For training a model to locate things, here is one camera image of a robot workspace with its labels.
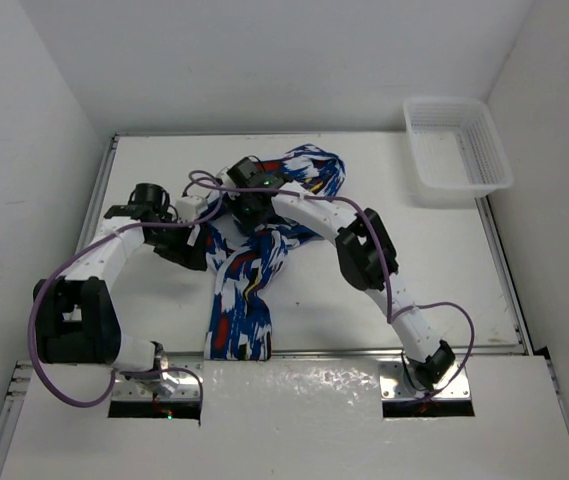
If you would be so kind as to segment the blue white red patterned trousers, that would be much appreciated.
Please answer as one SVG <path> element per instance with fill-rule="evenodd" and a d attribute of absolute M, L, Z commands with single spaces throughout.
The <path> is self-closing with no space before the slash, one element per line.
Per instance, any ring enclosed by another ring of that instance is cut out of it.
<path fill-rule="evenodd" d="M 337 194 L 346 177 L 343 160 L 313 144 L 298 146 L 279 159 L 246 157 L 240 163 L 251 174 L 286 176 L 318 196 Z M 240 231 L 237 245 L 212 223 L 206 224 L 206 261 L 216 276 L 204 356 L 266 361 L 272 354 L 273 329 L 269 308 L 259 293 L 282 269 L 291 250 L 319 236 L 279 217 L 255 226 L 238 217 L 233 220 Z"/>

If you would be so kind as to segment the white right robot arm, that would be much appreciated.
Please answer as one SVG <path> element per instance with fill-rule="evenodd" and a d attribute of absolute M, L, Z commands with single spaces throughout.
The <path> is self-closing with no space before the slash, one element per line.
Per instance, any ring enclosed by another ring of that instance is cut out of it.
<path fill-rule="evenodd" d="M 239 191 L 229 202 L 242 223 L 291 220 L 330 242 L 345 281 L 370 297 L 387 317 L 414 379 L 423 389 L 435 390 L 453 366 L 454 353 L 407 293 L 395 246 L 375 210 L 359 213 L 344 200 L 310 192 L 284 173 L 264 172 L 248 158 L 220 173 L 219 182 Z"/>

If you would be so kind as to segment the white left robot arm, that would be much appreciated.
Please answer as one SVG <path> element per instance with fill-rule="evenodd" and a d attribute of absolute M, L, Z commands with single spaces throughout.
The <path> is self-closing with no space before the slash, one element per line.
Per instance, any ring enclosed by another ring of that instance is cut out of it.
<path fill-rule="evenodd" d="M 171 200 L 152 183 L 135 186 L 128 201 L 111 206 L 80 256 L 34 290 L 34 347 L 46 364 L 89 364 L 118 372 L 165 366 L 157 341 L 126 334 L 110 290 L 128 260 L 143 246 L 161 258 L 202 271 L 206 261 L 208 201 L 197 195 Z"/>

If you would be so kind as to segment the white front cover panel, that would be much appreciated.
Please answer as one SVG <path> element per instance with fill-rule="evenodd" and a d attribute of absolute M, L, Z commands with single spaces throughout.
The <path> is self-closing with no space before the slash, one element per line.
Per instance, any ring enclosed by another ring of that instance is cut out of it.
<path fill-rule="evenodd" d="M 569 479 L 544 359 L 474 356 L 470 417 L 387 419 L 369 359 L 209 362 L 199 420 L 112 418 L 33 380 L 6 479 Z"/>

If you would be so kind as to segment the white plastic mesh basket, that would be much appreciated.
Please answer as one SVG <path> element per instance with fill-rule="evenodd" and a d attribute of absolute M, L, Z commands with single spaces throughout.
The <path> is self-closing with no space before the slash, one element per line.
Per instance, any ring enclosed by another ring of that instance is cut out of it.
<path fill-rule="evenodd" d="M 510 188 L 514 175 L 488 106 L 476 99 L 411 97 L 403 103 L 420 192 L 451 201 Z"/>

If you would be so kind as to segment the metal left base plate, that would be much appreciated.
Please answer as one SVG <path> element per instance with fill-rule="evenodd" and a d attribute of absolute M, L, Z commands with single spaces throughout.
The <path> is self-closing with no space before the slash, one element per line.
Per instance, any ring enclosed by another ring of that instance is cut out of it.
<path fill-rule="evenodd" d="M 159 371 L 116 374 L 114 401 L 199 401 L 203 396 L 203 365 L 169 362 Z"/>

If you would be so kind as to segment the metal base plate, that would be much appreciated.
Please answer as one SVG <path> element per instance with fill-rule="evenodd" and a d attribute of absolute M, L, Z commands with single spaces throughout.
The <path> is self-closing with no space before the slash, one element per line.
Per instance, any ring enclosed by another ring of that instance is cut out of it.
<path fill-rule="evenodd" d="M 203 365 L 169 362 L 159 371 L 116 374 L 114 401 L 199 401 L 203 396 Z"/>
<path fill-rule="evenodd" d="M 403 362 L 400 356 L 391 357 L 378 363 L 381 399 L 385 402 L 407 402 L 421 400 L 429 394 L 435 401 L 470 401 L 471 388 L 466 369 L 455 362 L 439 382 L 428 390 L 421 383 L 414 369 Z"/>

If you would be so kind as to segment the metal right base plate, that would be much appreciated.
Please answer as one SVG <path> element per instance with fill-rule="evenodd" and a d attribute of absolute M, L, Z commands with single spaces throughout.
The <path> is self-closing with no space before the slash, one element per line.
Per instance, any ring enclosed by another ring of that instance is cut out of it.
<path fill-rule="evenodd" d="M 466 369 L 455 362 L 439 382 L 428 390 L 421 383 L 414 369 L 403 362 L 400 356 L 391 357 L 378 363 L 381 399 L 385 402 L 407 402 L 421 400 L 429 394 L 435 401 L 470 401 L 471 388 Z"/>

